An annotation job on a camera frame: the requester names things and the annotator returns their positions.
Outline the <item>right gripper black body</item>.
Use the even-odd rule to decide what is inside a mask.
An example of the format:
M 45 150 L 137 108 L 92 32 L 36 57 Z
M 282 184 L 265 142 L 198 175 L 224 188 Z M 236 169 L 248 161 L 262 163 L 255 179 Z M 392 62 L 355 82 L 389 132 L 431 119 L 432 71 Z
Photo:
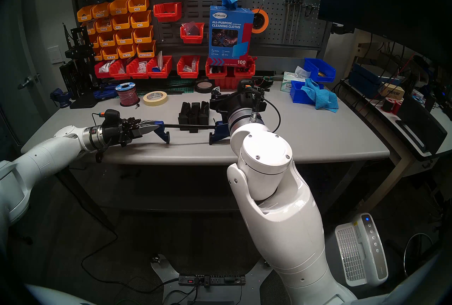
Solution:
M 265 92 L 211 92 L 211 110 L 220 113 L 224 120 L 229 120 L 234 112 L 249 108 L 251 119 L 257 120 L 259 112 L 265 111 L 264 95 Z

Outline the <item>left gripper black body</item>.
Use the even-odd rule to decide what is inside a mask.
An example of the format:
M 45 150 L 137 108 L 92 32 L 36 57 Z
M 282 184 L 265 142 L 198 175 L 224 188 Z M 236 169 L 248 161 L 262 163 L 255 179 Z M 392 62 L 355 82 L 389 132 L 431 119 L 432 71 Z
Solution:
M 121 145 L 125 147 L 133 140 L 142 138 L 139 124 L 141 119 L 134 117 L 122 119 L 105 117 L 103 121 L 103 141 L 108 146 Z

